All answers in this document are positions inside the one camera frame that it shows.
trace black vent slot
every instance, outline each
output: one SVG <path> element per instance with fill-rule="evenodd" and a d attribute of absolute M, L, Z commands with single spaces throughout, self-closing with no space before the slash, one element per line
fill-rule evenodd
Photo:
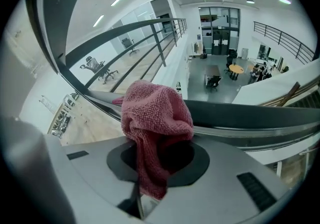
<path fill-rule="evenodd" d="M 276 202 L 273 195 L 252 173 L 243 173 L 237 175 L 237 178 L 261 212 Z"/>

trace office chair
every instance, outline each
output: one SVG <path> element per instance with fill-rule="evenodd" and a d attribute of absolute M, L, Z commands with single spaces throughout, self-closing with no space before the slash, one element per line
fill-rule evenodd
<path fill-rule="evenodd" d="M 229 66 L 232 64 L 232 60 L 233 60 L 234 58 L 231 56 L 231 55 L 229 55 L 227 58 L 226 58 L 226 64 L 225 64 L 225 66 L 226 66 L 226 69 L 224 70 L 224 71 L 226 71 L 225 72 L 225 74 L 226 73 L 231 73 L 232 71 L 229 69 Z"/>
<path fill-rule="evenodd" d="M 212 78 L 209 79 L 208 81 L 208 84 L 207 84 L 207 88 L 210 88 L 210 89 L 215 89 L 216 91 L 217 90 L 217 86 L 219 85 L 219 82 L 221 80 L 221 76 L 214 76 Z"/>
<path fill-rule="evenodd" d="M 122 44 L 123 44 L 123 46 L 127 49 L 127 48 L 129 48 L 130 46 L 132 46 L 133 44 L 135 43 L 135 41 L 132 39 L 132 42 L 128 39 L 128 38 L 125 38 L 125 39 L 123 39 L 122 40 Z M 129 53 L 129 56 L 132 54 L 132 53 L 136 53 L 136 52 L 138 52 L 138 51 L 140 51 L 139 49 L 134 49 L 134 48 L 132 48 L 131 49 L 131 52 Z"/>
<path fill-rule="evenodd" d="M 91 56 L 88 56 L 85 59 L 85 61 L 86 61 L 86 65 L 81 65 L 80 69 L 91 70 L 94 74 L 97 73 L 104 66 L 104 63 L 105 63 L 105 61 L 101 61 L 100 63 L 98 63 L 96 58 L 92 58 Z M 100 74 L 98 81 L 100 80 L 100 78 L 103 78 L 104 75 L 106 74 L 106 77 L 104 78 L 104 83 L 103 83 L 105 85 L 107 83 L 108 77 L 112 77 L 112 79 L 114 79 L 112 74 L 115 72 L 119 73 L 118 70 L 110 72 L 110 69 L 108 69 L 105 73 Z"/>

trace staircase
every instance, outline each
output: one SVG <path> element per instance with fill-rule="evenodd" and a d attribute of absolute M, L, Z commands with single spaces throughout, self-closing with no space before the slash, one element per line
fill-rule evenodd
<path fill-rule="evenodd" d="M 318 91 L 315 91 L 307 97 L 304 97 L 286 107 L 320 109 L 320 94 Z"/>

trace gray floor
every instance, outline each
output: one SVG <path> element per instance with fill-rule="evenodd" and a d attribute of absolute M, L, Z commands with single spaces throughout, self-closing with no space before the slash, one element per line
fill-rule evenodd
<path fill-rule="evenodd" d="M 237 80 L 231 80 L 230 73 L 225 74 L 224 70 L 226 69 L 227 63 L 226 55 L 208 55 L 206 59 L 200 59 L 199 57 L 193 58 L 189 66 L 188 100 L 232 103 L 241 86 L 248 84 L 250 78 L 248 65 L 252 65 L 250 61 L 240 58 L 234 59 L 233 62 L 244 69 L 244 73 L 239 74 Z M 205 71 L 207 65 L 217 65 L 219 67 L 221 80 L 217 91 L 207 89 L 205 86 Z"/>

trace microfiber towel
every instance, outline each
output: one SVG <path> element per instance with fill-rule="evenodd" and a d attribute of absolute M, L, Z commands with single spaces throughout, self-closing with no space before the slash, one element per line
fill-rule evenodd
<path fill-rule="evenodd" d="M 171 168 L 175 163 L 164 164 L 166 149 L 191 140 L 194 134 L 185 102 L 173 88 L 138 80 L 112 103 L 121 105 L 123 133 L 137 145 L 140 191 L 162 199 L 168 177 L 178 171 Z"/>

